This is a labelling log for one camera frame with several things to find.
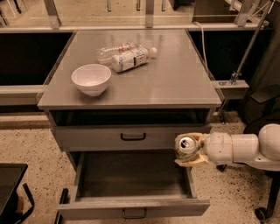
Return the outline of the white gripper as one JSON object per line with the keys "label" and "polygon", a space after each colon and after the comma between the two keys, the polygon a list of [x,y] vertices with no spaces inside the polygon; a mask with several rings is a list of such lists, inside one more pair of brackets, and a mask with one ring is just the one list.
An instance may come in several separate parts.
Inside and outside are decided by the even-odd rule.
{"label": "white gripper", "polygon": [[175,159],[174,162],[181,167],[202,165],[207,161],[224,165],[233,161],[233,141],[228,133],[214,132],[203,134],[198,132],[185,135],[194,141],[200,142],[201,154],[196,154],[188,159]]}

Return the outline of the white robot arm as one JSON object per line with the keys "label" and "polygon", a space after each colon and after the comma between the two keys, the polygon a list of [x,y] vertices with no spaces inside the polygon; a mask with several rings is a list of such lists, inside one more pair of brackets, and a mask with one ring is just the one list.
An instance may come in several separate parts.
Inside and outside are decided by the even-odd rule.
{"label": "white robot arm", "polygon": [[191,167],[203,163],[245,164],[280,171],[280,125],[267,124],[256,134],[185,133],[175,138],[175,163]]}

